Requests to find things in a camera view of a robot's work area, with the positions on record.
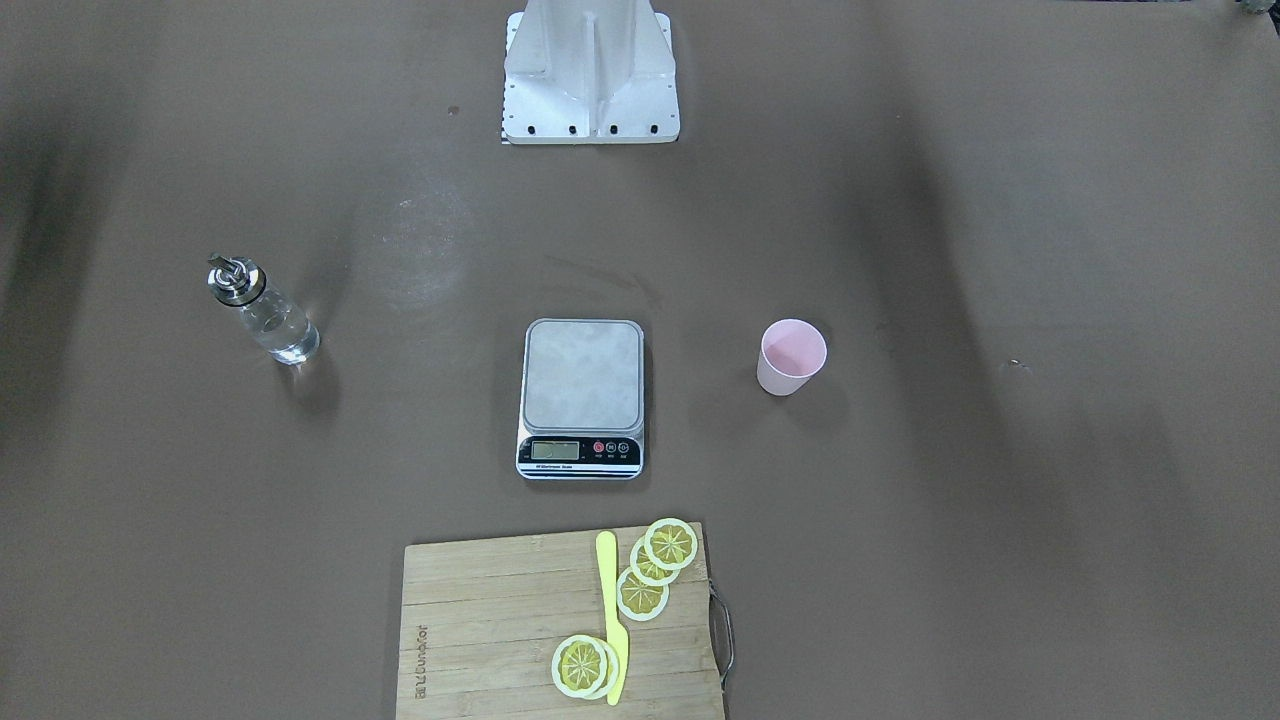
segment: bottle cap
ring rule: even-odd
[[[228,260],[214,252],[209,256],[209,292],[223,305],[241,307],[257,300],[266,287],[266,273],[248,258]]]

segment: white metal bracket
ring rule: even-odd
[[[529,0],[507,19],[502,137],[515,145],[671,142],[671,18],[649,0]]]

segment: lemon slice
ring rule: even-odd
[[[636,579],[631,568],[618,578],[618,610],[632,620],[653,620],[667,607],[671,588],[667,585],[646,585]]]
[[[552,682],[568,697],[586,697],[608,679],[608,653],[590,635],[570,635],[552,656]]]
[[[663,570],[681,570],[698,553],[698,536],[689,523],[677,518],[663,518],[645,530],[644,551],[653,564]]]
[[[602,641],[600,638],[591,638],[591,639],[595,641],[595,644],[600,646],[600,648],[604,651],[609,671],[605,674],[604,684],[600,685],[600,689],[586,696],[586,698],[584,700],[600,700],[602,697],[609,694],[609,691],[613,689],[613,685],[618,683],[618,669],[622,666],[622,662],[618,661],[618,653],[613,651],[613,646]]]
[[[646,585],[669,585],[680,577],[680,570],[663,570],[644,551],[644,538],[631,546],[631,573]]]

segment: pink cup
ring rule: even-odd
[[[771,395],[791,395],[827,363],[827,341],[804,320],[778,320],[760,338],[755,379]]]

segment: yellow knife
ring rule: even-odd
[[[618,682],[605,696],[609,705],[618,703],[622,680],[627,678],[627,652],[631,637],[618,623],[618,538],[609,530],[595,536],[595,564],[600,569],[600,593],[604,596],[604,642],[618,653]]]

